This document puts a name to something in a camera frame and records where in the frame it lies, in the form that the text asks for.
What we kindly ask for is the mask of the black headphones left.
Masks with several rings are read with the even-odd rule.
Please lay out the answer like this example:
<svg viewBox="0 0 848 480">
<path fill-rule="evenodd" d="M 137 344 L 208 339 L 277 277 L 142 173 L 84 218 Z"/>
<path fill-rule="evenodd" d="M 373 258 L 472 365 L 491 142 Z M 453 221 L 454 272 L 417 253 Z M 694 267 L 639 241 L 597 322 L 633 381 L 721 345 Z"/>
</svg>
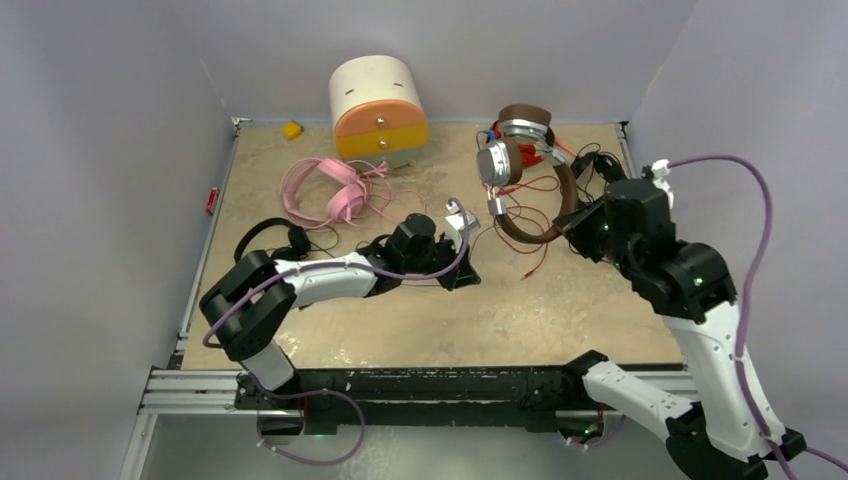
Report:
<svg viewBox="0 0 848 480">
<path fill-rule="evenodd" d="M 234 249 L 233 260 L 237 263 L 253 251 L 264 251 L 273 260 L 285 261 L 306 260 L 317 253 L 333 257 L 332 250 L 339 245 L 340 237 L 335 230 L 330 231 L 335 241 L 330 246 L 320 246 L 304 227 L 281 217 L 267 218 L 247 230 Z"/>
</svg>

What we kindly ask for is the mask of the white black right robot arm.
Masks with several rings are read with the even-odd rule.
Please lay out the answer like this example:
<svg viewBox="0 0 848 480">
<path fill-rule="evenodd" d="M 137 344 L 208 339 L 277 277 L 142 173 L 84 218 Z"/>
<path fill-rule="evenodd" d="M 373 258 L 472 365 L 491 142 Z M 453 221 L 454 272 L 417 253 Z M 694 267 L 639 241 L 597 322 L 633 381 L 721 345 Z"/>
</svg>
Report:
<svg viewBox="0 0 848 480">
<path fill-rule="evenodd" d="M 803 435 L 775 416 L 746 355 L 735 351 L 741 309 L 723 257 L 676 236 L 672 193 L 662 180 L 610 184 L 595 202 L 556 218 L 582 257 L 612 263 L 671 332 L 692 377 L 689 400 L 591 352 L 561 381 L 576 407 L 611 407 L 661 440 L 691 479 L 764 479 L 769 461 L 805 450 Z"/>
</svg>

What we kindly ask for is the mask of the small red clip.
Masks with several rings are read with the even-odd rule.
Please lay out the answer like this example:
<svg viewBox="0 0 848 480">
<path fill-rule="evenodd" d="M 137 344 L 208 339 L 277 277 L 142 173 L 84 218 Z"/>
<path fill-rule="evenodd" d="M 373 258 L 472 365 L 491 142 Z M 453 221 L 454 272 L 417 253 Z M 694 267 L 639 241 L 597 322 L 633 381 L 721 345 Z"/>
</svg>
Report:
<svg viewBox="0 0 848 480">
<path fill-rule="evenodd" d="M 206 204 L 205 204 L 205 212 L 209 216 L 213 216 L 215 211 L 216 211 L 218 197 L 219 197 L 219 188 L 218 187 L 212 187 L 210 189 L 209 193 L 208 193 L 207 201 L 206 201 Z"/>
</svg>

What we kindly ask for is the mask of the cream orange yellow drawer box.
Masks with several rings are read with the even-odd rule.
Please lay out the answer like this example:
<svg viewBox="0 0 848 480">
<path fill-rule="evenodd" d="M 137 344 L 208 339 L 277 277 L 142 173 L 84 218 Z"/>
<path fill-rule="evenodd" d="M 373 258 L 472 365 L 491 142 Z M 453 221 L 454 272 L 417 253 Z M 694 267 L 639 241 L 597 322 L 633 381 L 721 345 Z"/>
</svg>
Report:
<svg viewBox="0 0 848 480">
<path fill-rule="evenodd" d="M 428 120 L 403 61 L 388 55 L 350 59 L 332 73 L 328 92 L 334 146 L 341 159 L 397 169 L 422 155 Z"/>
</svg>

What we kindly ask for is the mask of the pink headphones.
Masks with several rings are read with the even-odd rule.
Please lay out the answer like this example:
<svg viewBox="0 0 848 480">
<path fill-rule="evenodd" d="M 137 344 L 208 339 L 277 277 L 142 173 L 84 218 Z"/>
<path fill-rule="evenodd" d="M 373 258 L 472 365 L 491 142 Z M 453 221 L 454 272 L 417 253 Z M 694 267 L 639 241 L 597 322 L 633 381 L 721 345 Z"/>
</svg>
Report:
<svg viewBox="0 0 848 480">
<path fill-rule="evenodd" d="M 406 194 L 416 198 L 426 213 L 424 197 L 416 190 L 395 188 L 389 181 L 390 170 L 386 161 L 374 165 L 360 159 L 302 159 L 281 180 L 283 217 L 305 230 L 331 226 L 364 229 L 393 220 L 390 209 Z"/>
</svg>

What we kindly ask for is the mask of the black headphones right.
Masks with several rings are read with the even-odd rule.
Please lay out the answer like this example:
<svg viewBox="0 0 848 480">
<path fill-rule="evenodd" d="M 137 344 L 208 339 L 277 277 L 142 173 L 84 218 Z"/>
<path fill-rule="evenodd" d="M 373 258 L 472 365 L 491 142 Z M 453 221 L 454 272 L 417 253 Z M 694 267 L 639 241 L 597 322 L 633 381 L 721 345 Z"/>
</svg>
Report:
<svg viewBox="0 0 848 480">
<path fill-rule="evenodd" d="M 621 161 L 612 152 L 604 150 L 597 142 L 591 142 L 583 147 L 574 155 L 574 160 L 570 165 L 571 172 L 576 180 L 586 171 L 589 171 L 589 177 L 585 184 L 578 187 L 578 205 L 585 206 L 595 201 L 595 198 L 588 191 L 588 186 L 595 174 L 597 174 L 606 184 L 624 180 L 627 177 Z"/>
</svg>

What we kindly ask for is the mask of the small yellow block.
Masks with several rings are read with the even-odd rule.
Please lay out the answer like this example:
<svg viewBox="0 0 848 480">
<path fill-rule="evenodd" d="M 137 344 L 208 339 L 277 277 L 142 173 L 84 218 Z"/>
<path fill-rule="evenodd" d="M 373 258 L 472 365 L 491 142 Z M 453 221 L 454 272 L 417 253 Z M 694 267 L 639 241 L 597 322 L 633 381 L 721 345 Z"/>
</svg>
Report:
<svg viewBox="0 0 848 480">
<path fill-rule="evenodd" d="M 304 131 L 304 126 L 296 121 L 289 121 L 281 127 L 282 135 L 288 140 L 294 140 L 300 137 Z"/>
</svg>

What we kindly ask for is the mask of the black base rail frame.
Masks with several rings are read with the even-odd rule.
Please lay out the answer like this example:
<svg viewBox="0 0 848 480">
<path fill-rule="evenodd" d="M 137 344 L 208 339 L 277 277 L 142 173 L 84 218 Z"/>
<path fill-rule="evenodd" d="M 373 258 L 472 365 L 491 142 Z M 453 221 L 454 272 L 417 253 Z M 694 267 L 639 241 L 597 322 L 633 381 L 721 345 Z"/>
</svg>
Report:
<svg viewBox="0 0 848 480">
<path fill-rule="evenodd" d="M 547 433 L 557 431 L 569 411 L 595 411 L 578 376 L 604 358 L 591 350 L 564 365 L 301 368 L 280 392 L 344 392 L 360 404 L 368 426 L 518 427 Z M 292 431 L 304 428 L 301 406 L 301 400 L 266 399 L 236 370 L 154 370 L 139 411 L 255 415 Z M 331 434 L 342 425 L 359 424 L 352 407 L 332 396 L 311 397 L 306 408 L 310 421 L 331 418 Z"/>
</svg>

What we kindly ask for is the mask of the red black headphones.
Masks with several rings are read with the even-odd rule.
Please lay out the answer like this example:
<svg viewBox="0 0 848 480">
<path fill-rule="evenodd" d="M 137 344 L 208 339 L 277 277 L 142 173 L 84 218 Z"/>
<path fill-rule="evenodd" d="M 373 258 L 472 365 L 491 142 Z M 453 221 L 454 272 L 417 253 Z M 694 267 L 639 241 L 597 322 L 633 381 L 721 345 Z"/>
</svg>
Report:
<svg viewBox="0 0 848 480">
<path fill-rule="evenodd" d="M 525 168 L 541 164 L 547 159 L 554 157 L 556 154 L 564 152 L 564 149 L 561 148 L 561 145 L 556 140 L 555 133 L 551 128 L 548 128 L 542 143 L 545 147 L 538 147 L 537 143 L 519 144 L 522 163 Z"/>
</svg>

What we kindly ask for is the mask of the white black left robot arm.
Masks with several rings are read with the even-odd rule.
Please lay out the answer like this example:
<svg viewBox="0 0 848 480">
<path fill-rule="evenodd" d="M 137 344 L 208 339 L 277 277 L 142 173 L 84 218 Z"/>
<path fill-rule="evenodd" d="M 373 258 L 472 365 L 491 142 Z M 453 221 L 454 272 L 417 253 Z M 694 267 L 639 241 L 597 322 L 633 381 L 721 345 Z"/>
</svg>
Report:
<svg viewBox="0 0 848 480">
<path fill-rule="evenodd" d="M 411 281 L 435 280 L 448 291 L 480 283 L 469 260 L 479 219 L 456 211 L 445 221 L 444 233 L 437 236 L 429 216 L 413 213 L 393 232 L 325 260 L 246 254 L 199 301 L 210 325 L 205 346 L 222 349 L 240 364 L 272 408 L 289 407 L 298 395 L 297 373 L 274 337 L 290 311 L 337 298 L 374 297 Z"/>
</svg>

